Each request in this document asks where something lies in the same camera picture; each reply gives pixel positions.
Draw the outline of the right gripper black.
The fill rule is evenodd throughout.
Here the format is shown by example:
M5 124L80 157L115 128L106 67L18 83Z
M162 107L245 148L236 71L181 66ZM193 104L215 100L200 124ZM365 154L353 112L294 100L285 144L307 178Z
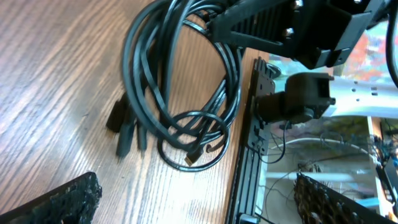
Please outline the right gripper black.
M368 29L387 20L392 7L385 0L304 1L304 22L295 29L303 39L294 53L294 10L289 0L237 1L208 24L212 42L249 47L293 57L308 69L346 62Z

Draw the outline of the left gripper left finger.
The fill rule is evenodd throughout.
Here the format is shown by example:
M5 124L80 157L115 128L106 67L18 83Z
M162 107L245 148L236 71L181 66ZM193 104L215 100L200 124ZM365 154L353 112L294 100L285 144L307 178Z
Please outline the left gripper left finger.
M102 197L94 172L87 172L1 215L1 223L91 223Z

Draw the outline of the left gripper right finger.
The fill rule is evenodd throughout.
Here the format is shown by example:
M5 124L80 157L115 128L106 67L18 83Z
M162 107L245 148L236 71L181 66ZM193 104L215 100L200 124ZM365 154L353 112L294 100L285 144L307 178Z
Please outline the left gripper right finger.
M294 183L294 201L303 223L394 224L303 173Z

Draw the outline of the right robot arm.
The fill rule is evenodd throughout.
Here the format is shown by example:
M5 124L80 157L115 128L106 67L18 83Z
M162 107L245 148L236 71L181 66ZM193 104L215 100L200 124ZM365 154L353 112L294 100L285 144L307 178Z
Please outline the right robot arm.
M364 31L387 21L386 62L392 82L372 84L318 72L346 62ZM279 93L256 98L265 122L304 123L322 116L397 117L394 34L397 2L382 0L238 1L209 21L213 42L249 47L300 62Z

